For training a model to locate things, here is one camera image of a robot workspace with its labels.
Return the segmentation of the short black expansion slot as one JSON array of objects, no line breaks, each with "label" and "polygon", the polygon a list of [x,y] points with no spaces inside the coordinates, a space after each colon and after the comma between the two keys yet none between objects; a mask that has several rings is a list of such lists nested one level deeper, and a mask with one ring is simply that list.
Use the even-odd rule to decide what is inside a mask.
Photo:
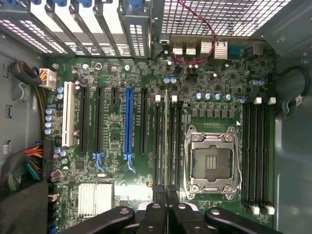
[{"label": "short black expansion slot", "polygon": [[119,90],[116,87],[111,88],[111,106],[116,108],[119,103]]}]

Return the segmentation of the black RAM slot white latch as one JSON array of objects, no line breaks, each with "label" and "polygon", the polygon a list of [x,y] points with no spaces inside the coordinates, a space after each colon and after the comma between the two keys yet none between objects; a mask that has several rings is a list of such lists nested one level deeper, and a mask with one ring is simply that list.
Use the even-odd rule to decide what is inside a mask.
[{"label": "black RAM slot white latch", "polygon": [[252,201],[252,213],[254,215],[260,214],[260,208],[257,204],[257,178],[256,178],[256,124],[257,124],[257,105],[251,106],[251,136],[250,136],[250,150],[251,150],[251,159],[252,159],[252,175],[251,175],[251,201]]},{"label": "black RAM slot white latch", "polygon": [[155,185],[161,184],[160,182],[160,169],[159,169],[159,139],[160,139],[160,106],[161,96],[156,95],[155,98],[155,114],[154,114],[154,178]]},{"label": "black RAM slot white latch", "polygon": [[267,178],[266,178],[266,206],[268,215],[274,215],[274,130],[275,130],[275,105],[276,97],[270,97],[266,104],[266,156],[267,156]]},{"label": "black RAM slot white latch", "polygon": [[172,96],[169,108],[169,182],[171,185],[176,185],[176,108],[177,97]]}]

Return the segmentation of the blue expansion slot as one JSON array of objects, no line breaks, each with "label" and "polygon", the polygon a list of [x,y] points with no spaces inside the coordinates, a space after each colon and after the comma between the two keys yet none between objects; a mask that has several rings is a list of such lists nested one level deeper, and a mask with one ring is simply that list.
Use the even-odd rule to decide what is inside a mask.
[{"label": "blue expansion slot", "polygon": [[134,174],[133,167],[133,108],[134,108],[134,89],[127,87],[125,93],[125,132],[124,132],[124,160],[127,161],[128,169]]}]

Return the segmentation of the green motherboard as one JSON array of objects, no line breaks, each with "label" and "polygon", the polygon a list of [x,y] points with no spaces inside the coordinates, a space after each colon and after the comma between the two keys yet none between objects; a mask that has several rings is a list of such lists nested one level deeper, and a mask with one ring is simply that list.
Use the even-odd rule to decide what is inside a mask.
[{"label": "green motherboard", "polygon": [[[54,145],[53,168],[50,172],[50,191],[57,199],[51,209],[48,234],[60,234],[89,218],[78,215],[78,186],[82,183],[109,183],[113,185],[113,207],[127,206],[138,210],[141,204],[154,202],[154,114],[156,95],[161,96],[159,169],[160,185],[162,173],[162,108],[164,95],[168,95],[168,150],[169,150],[169,108],[172,96],[181,102],[181,157],[180,202],[197,206],[200,212],[211,207],[221,207],[259,224],[272,227],[274,215],[252,213],[251,175],[252,159],[250,150],[251,106],[257,105],[256,124],[256,178],[257,204],[261,205],[261,159],[259,107],[264,105],[264,126],[266,127],[266,104],[273,97],[272,77],[274,73],[273,54],[240,57],[236,59],[211,59],[203,65],[183,65],[172,59],[159,60],[94,60],[60,59],[54,61],[51,70],[57,74],[57,88],[47,98],[45,134]],[[74,144],[62,147],[62,115],[64,82],[75,84]],[[80,152],[80,100],[82,87],[88,88],[89,114],[87,151]],[[95,105],[97,88],[105,88],[103,99],[103,158],[105,173],[101,173],[93,159]],[[119,90],[118,107],[111,106],[111,88]],[[125,93],[127,87],[134,89],[133,108],[133,167],[134,174],[124,160]],[[140,154],[141,89],[148,89],[148,137],[147,154]],[[219,194],[196,195],[189,200],[183,188],[184,138],[186,129],[195,125],[203,132],[224,132],[234,126],[239,139],[239,161],[242,172],[242,116],[243,104],[249,107],[249,166],[248,206],[244,207],[242,186],[234,199],[227,200]],[[264,133],[266,156],[266,130]],[[168,203],[169,182],[165,198]]]}]

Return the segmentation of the silver CPU socket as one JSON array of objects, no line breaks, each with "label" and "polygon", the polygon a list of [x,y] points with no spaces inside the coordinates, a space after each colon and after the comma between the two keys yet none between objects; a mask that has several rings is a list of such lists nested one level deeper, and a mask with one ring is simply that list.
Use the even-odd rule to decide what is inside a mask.
[{"label": "silver CPU socket", "polygon": [[234,126],[224,132],[203,132],[190,125],[185,132],[183,188],[186,198],[219,194],[234,199],[241,189],[239,139]]}]

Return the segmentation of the RAM memory stick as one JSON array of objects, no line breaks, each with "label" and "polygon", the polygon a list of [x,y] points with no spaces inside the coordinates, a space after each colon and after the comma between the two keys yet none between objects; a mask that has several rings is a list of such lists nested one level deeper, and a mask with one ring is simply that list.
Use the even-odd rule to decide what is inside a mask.
[{"label": "RAM memory stick", "polygon": [[164,95],[162,108],[162,127],[162,182],[166,188],[168,183],[168,95]]}]

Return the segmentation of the silver finned chipset heatsink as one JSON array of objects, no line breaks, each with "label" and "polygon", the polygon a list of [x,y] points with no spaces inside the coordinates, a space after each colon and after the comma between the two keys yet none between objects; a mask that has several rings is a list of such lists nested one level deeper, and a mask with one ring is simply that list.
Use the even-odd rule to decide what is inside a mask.
[{"label": "silver finned chipset heatsink", "polygon": [[82,183],[78,186],[78,215],[91,218],[113,207],[113,185],[109,183]]}]

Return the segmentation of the perforated grey slot bracket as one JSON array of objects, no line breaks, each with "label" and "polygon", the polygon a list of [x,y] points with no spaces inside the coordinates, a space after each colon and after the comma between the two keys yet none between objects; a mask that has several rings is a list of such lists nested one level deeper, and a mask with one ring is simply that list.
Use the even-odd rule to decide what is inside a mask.
[{"label": "perforated grey slot bracket", "polygon": [[117,13],[135,59],[151,57],[151,0],[118,0]]}]

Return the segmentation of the silver rear port block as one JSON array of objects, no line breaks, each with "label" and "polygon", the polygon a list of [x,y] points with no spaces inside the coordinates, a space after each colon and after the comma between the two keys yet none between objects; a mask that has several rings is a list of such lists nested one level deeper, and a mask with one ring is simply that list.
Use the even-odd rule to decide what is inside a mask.
[{"label": "silver rear port block", "polygon": [[210,53],[213,46],[212,36],[172,35],[170,45],[172,52],[183,59],[202,60],[208,55],[214,59],[228,58],[229,42],[223,37],[216,39],[212,53]]}]

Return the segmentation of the blue VGA port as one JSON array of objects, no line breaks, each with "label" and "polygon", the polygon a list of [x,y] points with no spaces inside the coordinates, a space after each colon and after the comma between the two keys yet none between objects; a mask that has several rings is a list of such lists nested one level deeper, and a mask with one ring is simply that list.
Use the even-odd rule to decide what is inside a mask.
[{"label": "blue VGA port", "polygon": [[246,49],[245,45],[230,44],[228,46],[228,58],[239,59],[241,57],[242,51],[244,51],[245,49]]}]

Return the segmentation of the white power connector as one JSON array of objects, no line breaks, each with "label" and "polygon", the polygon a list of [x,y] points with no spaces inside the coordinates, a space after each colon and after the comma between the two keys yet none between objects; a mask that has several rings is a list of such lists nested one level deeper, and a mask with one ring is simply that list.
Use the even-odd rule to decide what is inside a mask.
[{"label": "white power connector", "polygon": [[41,79],[41,87],[51,91],[55,91],[57,88],[57,74],[56,72],[47,69],[39,69],[39,78]]}]

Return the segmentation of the long black expansion slot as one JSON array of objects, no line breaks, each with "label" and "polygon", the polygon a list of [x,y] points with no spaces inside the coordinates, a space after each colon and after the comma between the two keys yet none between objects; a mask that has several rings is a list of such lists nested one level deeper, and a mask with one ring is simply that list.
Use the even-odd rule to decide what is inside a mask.
[{"label": "long black expansion slot", "polygon": [[82,87],[80,100],[80,152],[87,151],[87,137],[88,137],[88,114],[89,114],[89,95],[88,88]]},{"label": "long black expansion slot", "polygon": [[140,154],[147,154],[148,137],[148,89],[141,89],[141,116],[140,116]]},{"label": "long black expansion slot", "polygon": [[96,91],[96,105],[95,105],[95,129],[94,129],[94,152],[93,159],[96,161],[96,167],[101,173],[105,173],[103,158],[103,99],[105,95],[105,88],[99,87]]}]

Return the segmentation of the white PCI expansion slot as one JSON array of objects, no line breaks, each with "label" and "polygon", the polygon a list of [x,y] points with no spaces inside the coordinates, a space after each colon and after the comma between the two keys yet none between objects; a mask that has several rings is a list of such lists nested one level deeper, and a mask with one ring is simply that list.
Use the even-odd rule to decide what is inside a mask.
[{"label": "white PCI expansion slot", "polygon": [[74,144],[74,115],[75,115],[75,84],[64,82],[63,115],[62,115],[62,147],[71,147]]}]

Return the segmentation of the grey metal PC case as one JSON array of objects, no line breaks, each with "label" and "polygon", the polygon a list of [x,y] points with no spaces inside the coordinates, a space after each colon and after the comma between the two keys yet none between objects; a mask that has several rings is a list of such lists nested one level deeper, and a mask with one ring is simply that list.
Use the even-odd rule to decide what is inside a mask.
[{"label": "grey metal PC case", "polygon": [[273,54],[273,226],[312,234],[312,0],[151,0],[151,57],[130,55],[118,0],[0,0],[0,234],[48,234],[54,145],[39,69],[60,59],[179,58],[172,35],[226,38]]}]

